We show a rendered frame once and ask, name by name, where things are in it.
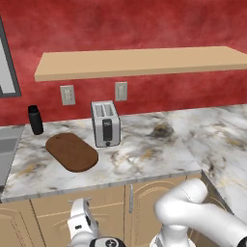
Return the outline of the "grey window frame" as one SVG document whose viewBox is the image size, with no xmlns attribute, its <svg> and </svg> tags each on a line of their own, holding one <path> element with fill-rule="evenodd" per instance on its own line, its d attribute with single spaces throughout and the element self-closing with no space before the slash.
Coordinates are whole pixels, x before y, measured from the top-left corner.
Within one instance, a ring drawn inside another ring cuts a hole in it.
<svg viewBox="0 0 247 247">
<path fill-rule="evenodd" d="M 2 17 L 0 16 L 0 98 L 18 96 L 21 96 L 21 91 Z"/>
</svg>

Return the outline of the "tan drawer front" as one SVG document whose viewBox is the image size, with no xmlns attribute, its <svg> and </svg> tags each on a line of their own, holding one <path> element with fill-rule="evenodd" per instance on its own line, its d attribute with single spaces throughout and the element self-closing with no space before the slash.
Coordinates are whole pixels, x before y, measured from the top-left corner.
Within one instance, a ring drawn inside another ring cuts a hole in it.
<svg viewBox="0 0 247 247">
<path fill-rule="evenodd" d="M 124 239 L 124 187 L 117 186 L 32 199 L 46 247 L 68 247 L 71 201 L 80 198 L 90 198 L 101 235 Z"/>
</svg>

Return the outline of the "grey sink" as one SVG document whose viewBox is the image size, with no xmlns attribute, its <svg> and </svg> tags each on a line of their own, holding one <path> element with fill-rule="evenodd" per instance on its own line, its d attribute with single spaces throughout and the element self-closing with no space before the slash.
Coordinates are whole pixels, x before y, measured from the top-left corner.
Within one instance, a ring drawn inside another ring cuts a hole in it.
<svg viewBox="0 0 247 247">
<path fill-rule="evenodd" d="M 23 125 L 0 127 L 0 187 L 6 183 L 23 128 Z"/>
</svg>

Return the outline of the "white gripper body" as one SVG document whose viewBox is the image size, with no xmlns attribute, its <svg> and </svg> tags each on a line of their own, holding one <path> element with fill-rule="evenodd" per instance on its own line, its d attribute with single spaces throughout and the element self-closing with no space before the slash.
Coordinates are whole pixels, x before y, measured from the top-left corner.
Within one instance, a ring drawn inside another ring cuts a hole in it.
<svg viewBox="0 0 247 247">
<path fill-rule="evenodd" d="M 87 204 L 83 199 L 77 200 L 71 204 L 69 226 L 75 227 L 82 223 L 92 226 L 92 215 L 89 210 L 89 204 Z"/>
</svg>

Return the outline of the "brown oval cutting board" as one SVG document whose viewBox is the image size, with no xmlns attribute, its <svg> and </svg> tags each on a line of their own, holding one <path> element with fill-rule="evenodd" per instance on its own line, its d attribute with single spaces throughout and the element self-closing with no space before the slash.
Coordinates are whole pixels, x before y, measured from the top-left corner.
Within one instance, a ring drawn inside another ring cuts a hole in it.
<svg viewBox="0 0 247 247">
<path fill-rule="evenodd" d="M 70 172 L 85 172 L 98 162 L 97 151 L 73 133 L 54 135 L 46 141 L 45 147 Z"/>
</svg>

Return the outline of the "black cylindrical bottle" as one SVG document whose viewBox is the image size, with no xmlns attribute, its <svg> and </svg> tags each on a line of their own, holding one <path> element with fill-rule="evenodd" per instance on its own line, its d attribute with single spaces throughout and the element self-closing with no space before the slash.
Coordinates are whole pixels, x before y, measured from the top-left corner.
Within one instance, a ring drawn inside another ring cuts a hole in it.
<svg viewBox="0 0 247 247">
<path fill-rule="evenodd" d="M 33 133 L 35 135 L 43 134 L 41 113 L 37 105 L 28 106 L 28 117 Z"/>
</svg>

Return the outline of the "tan cupboard door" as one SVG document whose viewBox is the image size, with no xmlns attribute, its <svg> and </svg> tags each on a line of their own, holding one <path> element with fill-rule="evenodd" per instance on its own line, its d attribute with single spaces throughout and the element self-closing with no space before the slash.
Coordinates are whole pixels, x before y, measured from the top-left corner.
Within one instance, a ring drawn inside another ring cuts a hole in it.
<svg viewBox="0 0 247 247">
<path fill-rule="evenodd" d="M 137 182 L 133 185 L 133 211 L 129 213 L 129 185 L 124 187 L 124 231 L 126 247 L 150 247 L 152 239 L 159 233 L 161 223 L 153 212 L 154 203 L 166 192 L 189 178 L 201 175 L 188 175 L 177 178 L 162 178 Z"/>
<path fill-rule="evenodd" d="M 45 247 L 30 201 L 0 204 L 0 247 Z"/>
</svg>

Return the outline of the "tan wooden wall shelf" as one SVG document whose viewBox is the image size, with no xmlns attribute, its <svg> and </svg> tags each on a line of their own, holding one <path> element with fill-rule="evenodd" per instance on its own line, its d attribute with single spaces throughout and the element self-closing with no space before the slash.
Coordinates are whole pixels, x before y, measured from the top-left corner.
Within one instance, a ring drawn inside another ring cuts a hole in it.
<svg viewBox="0 0 247 247">
<path fill-rule="evenodd" d="M 247 54 L 227 46 L 49 52 L 35 80 L 58 81 L 247 69 Z"/>
</svg>

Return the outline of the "wide grey wall outlet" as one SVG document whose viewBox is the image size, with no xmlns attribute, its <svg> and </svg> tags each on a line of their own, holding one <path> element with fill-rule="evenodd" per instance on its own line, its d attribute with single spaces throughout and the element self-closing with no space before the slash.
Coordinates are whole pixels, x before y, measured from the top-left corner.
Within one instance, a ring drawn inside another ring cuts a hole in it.
<svg viewBox="0 0 247 247">
<path fill-rule="evenodd" d="M 74 105 L 75 95 L 72 85 L 65 85 L 60 87 L 62 103 L 64 105 Z"/>
</svg>

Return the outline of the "silver two-slot toaster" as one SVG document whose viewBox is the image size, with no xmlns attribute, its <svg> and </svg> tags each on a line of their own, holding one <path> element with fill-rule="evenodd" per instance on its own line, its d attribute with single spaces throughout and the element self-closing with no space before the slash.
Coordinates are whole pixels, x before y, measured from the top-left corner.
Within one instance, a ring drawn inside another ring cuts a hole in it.
<svg viewBox="0 0 247 247">
<path fill-rule="evenodd" d="M 98 148 L 115 147 L 121 142 L 121 121 L 112 100 L 92 101 L 91 117 Z"/>
</svg>

